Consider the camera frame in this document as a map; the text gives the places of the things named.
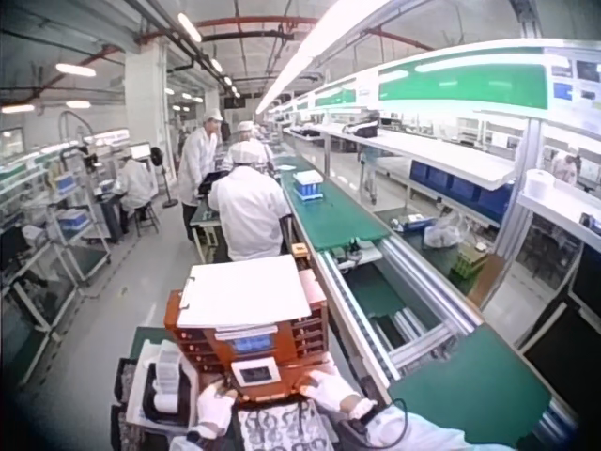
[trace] display screen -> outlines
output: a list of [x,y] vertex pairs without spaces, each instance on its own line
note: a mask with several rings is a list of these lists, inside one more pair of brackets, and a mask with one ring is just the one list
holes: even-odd
[[268,382],[273,379],[267,366],[241,369],[240,374],[246,383]]
[[249,352],[260,352],[273,348],[273,338],[270,334],[259,336],[247,336],[232,340],[232,346],[238,354]]

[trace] stool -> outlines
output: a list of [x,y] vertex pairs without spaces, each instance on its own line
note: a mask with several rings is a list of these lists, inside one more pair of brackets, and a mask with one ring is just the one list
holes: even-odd
[[157,218],[154,209],[152,209],[152,203],[148,202],[143,207],[135,209],[133,213],[133,220],[135,221],[135,229],[138,232],[138,238],[140,238],[141,236],[140,228],[142,227],[142,219],[140,218],[140,216],[142,216],[143,214],[146,214],[146,219],[152,223],[154,229],[157,231],[157,233],[159,233],[159,218]]

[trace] metal leg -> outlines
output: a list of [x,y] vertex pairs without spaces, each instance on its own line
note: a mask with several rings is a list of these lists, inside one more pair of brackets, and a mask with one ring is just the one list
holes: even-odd
[[198,255],[200,256],[200,262],[203,265],[207,264],[207,260],[205,259],[205,255],[203,254],[203,249],[200,247],[200,240],[198,240],[198,232],[196,232],[196,227],[192,227],[192,234],[194,236],[194,244],[196,244],[196,251],[198,251]]

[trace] cable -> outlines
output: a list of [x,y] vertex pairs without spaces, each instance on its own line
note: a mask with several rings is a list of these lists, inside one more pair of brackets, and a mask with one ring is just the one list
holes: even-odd
[[[387,446],[367,446],[367,449],[374,449],[374,450],[378,450],[378,449],[393,449],[395,446],[397,446],[399,443],[402,442],[402,440],[405,438],[405,435],[407,434],[407,430],[408,430],[408,410],[407,410],[407,403],[405,402],[404,399],[401,399],[400,397],[396,398],[393,401],[393,405],[396,405],[397,402],[401,403],[401,409],[403,411],[404,414],[404,419],[405,419],[405,424],[403,425],[403,430],[401,431],[401,434],[399,435],[399,437],[392,443],[389,444]],[[355,438],[350,438],[350,435],[348,436],[350,441],[355,441],[355,445],[356,446],[360,446],[365,448],[365,443],[360,443],[359,441],[355,440]]]

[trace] green workbench mat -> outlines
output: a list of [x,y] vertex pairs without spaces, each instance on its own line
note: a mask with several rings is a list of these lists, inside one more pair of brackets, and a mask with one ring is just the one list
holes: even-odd
[[447,362],[432,362],[395,382],[392,399],[470,443],[515,446],[548,408],[551,394],[488,325],[461,338]]
[[345,246],[353,238],[373,241],[390,235],[383,224],[330,181],[322,184],[323,199],[308,202],[303,202],[295,193],[292,173],[282,174],[282,187],[288,192],[294,210],[318,252]]

